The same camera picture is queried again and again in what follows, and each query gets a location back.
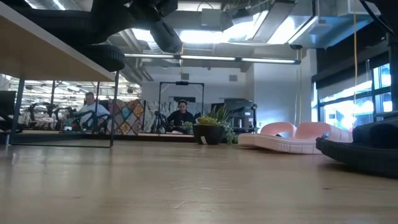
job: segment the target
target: ceiling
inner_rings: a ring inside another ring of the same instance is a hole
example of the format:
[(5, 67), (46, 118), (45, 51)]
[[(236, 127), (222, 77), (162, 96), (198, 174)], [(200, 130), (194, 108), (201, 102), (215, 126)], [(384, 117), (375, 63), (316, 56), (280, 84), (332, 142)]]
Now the ceiling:
[[(92, 0), (26, 1), (39, 9), (83, 11), (89, 11), (93, 3)], [(327, 48), (353, 33), (352, 6), (350, 8), (352, 1), (320, 0), (318, 6), (313, 0), (211, 0), (208, 2), (184, 0), (179, 1), (179, 10), (171, 13), (164, 20), (175, 28), (184, 41), (183, 54), (297, 59), (297, 51), (292, 50), (286, 43), (307, 48)], [(202, 25), (205, 18), (202, 15), (205, 15), (205, 11), (209, 8), (221, 9), (222, 13), (230, 14), (243, 7), (246, 7), (251, 15), (245, 18), (252, 18), (252, 21), (230, 27), (226, 25), (227, 22), (224, 24), (223, 16), (221, 16), (219, 28)], [(358, 8), (359, 29), (371, 21), (363, 11)], [(318, 20), (317, 16), (325, 21), (326, 26), (323, 26), (324, 24)], [(128, 29), (109, 37), (107, 44), (115, 45), (127, 54), (138, 52), (164, 54), (151, 38), (149, 31)], [(150, 67), (180, 66), (181, 62), (178, 60), (126, 58), (126, 68), (121, 74), (127, 82), (140, 85), (142, 82), (154, 80), (148, 72)], [(241, 72), (246, 72), (250, 63), (184, 60), (182, 66), (240, 68)]]

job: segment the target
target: table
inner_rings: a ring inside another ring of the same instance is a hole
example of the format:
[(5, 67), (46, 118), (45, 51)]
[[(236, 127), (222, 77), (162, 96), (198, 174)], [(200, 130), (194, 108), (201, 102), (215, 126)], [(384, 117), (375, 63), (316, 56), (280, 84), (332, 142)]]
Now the table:
[[(2, 2), (0, 30), (0, 73), (20, 79), (15, 118), (19, 115), (25, 80), (114, 80), (114, 105), (116, 104), (119, 72), (114, 76)], [(114, 119), (112, 120), (111, 147), (114, 134)], [(17, 124), (18, 120), (14, 119), (11, 143), (16, 135)]]

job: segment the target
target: cable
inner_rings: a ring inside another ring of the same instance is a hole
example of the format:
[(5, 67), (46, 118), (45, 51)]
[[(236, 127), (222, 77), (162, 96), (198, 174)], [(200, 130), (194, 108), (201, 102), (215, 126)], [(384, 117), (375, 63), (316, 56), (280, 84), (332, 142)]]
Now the cable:
[[(355, 68), (355, 86), (354, 86), (354, 105), (356, 104), (356, 84), (358, 81), (358, 53), (357, 53), (357, 31), (356, 31), (356, 1), (354, 1), (354, 68)], [(355, 111), (353, 111), (353, 128), (355, 123)]]
[[(300, 61), (302, 60), (303, 60), (303, 49), (300, 49)], [(298, 124), (301, 124), (302, 95), (303, 95), (303, 67), (302, 64), (300, 64), (300, 111), (298, 113)]]
[(206, 3), (206, 4), (209, 5), (212, 9), (214, 9), (214, 7), (213, 7), (209, 2), (207, 2), (207, 1), (202, 1), (202, 2), (199, 3), (198, 8), (197, 8), (197, 11), (199, 11), (199, 7), (200, 7), (203, 3)]
[(368, 14), (372, 17), (372, 19), (379, 24), (379, 26), (387, 33), (389, 33), (391, 36), (393, 36), (397, 41), (398, 41), (398, 37), (395, 35), (394, 31), (392, 31), (392, 29), (390, 29), (390, 27), (388, 27), (383, 21), (380, 20), (380, 18), (378, 18), (373, 12), (372, 10), (369, 8), (368, 4), (366, 4), (366, 2), (364, 2), (363, 0), (359, 0), (362, 4), (362, 6), (365, 8), (366, 12), (368, 12)]

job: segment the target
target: white wall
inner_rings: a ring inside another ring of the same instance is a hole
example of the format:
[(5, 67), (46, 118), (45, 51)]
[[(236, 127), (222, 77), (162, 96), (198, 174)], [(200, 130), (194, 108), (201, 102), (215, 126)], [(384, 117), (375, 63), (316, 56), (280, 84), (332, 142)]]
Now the white wall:
[(254, 101), (258, 105), (257, 123), (294, 123), (297, 94), (297, 65), (254, 65)]
[(295, 116), (296, 125), (299, 124), (299, 120), (311, 121), (311, 76), (316, 74), (316, 67), (315, 50), (307, 51), (307, 56), (303, 58), (301, 65), (254, 64), (254, 84), (247, 82), (249, 86), (246, 89), (254, 89), (259, 127), (279, 121), (295, 123)]
[(245, 98), (254, 101), (254, 64), (246, 72)]
[[(180, 69), (160, 67), (148, 67), (147, 71), (154, 78), (154, 82), (142, 84), (142, 98), (147, 101), (159, 100), (159, 82), (180, 81)], [(183, 72), (190, 74), (189, 82), (205, 84), (205, 103), (222, 103), (224, 98), (245, 98), (245, 73), (238, 68), (184, 68)], [(229, 75), (237, 75), (237, 82), (229, 82)], [(195, 97), (201, 102), (202, 93), (200, 85), (177, 86), (162, 85), (161, 101), (169, 101), (174, 96)]]

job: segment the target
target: person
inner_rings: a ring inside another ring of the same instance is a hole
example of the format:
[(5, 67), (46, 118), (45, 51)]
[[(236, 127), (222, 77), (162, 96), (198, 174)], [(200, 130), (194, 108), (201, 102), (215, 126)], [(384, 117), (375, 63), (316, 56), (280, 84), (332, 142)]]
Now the person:
[[(97, 104), (97, 116), (101, 116), (104, 114), (110, 114), (109, 111), (107, 109), (105, 109), (105, 107), (101, 104), (99, 104), (98, 102), (96, 103), (96, 100), (94, 98), (94, 93), (92, 92), (88, 92), (86, 93), (86, 104), (79, 110), (77, 111), (75, 114), (79, 115), (80, 113), (84, 113), (87, 111), (95, 111), (95, 104)], [(88, 121), (89, 118), (91, 117), (91, 113), (88, 113), (84, 116), (82, 116), (80, 118), (80, 125), (83, 124), (84, 122)], [(87, 122), (87, 125), (91, 125), (91, 123), (93, 122), (93, 120), (89, 120)]]
[(181, 127), (185, 122), (195, 123), (193, 115), (187, 111), (187, 102), (185, 100), (180, 100), (178, 102), (178, 110), (174, 111), (167, 118), (167, 122), (174, 121), (174, 127)]

